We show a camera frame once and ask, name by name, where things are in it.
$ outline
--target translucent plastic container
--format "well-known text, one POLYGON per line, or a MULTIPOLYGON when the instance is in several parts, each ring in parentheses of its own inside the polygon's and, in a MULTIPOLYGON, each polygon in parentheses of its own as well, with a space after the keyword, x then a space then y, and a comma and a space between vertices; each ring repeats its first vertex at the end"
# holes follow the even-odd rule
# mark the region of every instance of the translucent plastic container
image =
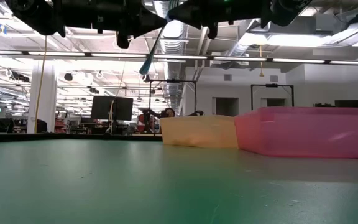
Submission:
POLYGON ((246 151, 358 159, 358 108, 261 108, 237 116, 235 124, 246 151))
POLYGON ((190 116, 161 119, 163 143, 176 146, 238 148, 234 118, 190 116))

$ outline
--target black frame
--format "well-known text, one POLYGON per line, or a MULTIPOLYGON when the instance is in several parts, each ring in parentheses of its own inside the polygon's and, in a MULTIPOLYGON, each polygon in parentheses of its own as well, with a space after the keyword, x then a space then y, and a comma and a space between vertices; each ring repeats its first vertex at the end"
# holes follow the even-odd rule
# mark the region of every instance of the black frame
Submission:
POLYGON ((193 81, 193 80, 175 80, 175 79, 171 79, 171 80, 150 80, 150 85, 149 85, 149 109, 151 109, 152 106, 152 83, 153 82, 167 82, 167 83, 186 83, 186 82, 190 82, 190 83, 194 83, 194 112, 197 111, 196 107, 197 107, 197 81, 193 81))
POLYGON ((251 110, 254 110, 254 86, 264 86, 266 88, 278 88, 278 87, 290 87, 291 88, 291 97, 292 97, 292 107, 295 106, 295 92, 293 85, 279 85, 279 84, 251 84, 251 110))
POLYGON ((162 141, 161 136, 115 136, 106 134, 0 134, 0 142, 37 141, 54 139, 162 141))

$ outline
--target yellow plastic bin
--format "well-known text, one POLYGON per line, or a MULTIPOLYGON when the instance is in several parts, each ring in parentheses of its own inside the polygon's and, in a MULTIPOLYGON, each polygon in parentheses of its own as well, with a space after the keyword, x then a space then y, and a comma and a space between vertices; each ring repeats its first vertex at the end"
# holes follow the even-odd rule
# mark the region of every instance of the yellow plastic bin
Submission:
POLYGON ((190 116, 161 119, 166 145, 209 148, 238 148, 234 118, 190 116))

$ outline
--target green table surface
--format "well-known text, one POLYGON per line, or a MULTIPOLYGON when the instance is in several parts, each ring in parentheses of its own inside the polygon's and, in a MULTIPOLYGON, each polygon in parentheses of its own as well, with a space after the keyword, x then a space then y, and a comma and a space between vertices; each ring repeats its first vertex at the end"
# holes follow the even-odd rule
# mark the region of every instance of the green table surface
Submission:
POLYGON ((5 142, 0 223, 358 223, 358 160, 161 142, 5 142))

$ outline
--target pink plastic bin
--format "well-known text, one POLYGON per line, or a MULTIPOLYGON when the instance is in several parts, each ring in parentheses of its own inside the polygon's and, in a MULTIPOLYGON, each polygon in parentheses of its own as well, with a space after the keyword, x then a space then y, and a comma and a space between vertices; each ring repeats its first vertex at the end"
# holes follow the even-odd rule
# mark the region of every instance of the pink plastic bin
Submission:
POLYGON ((235 125, 246 151, 358 159, 358 108, 261 108, 237 116, 235 125))

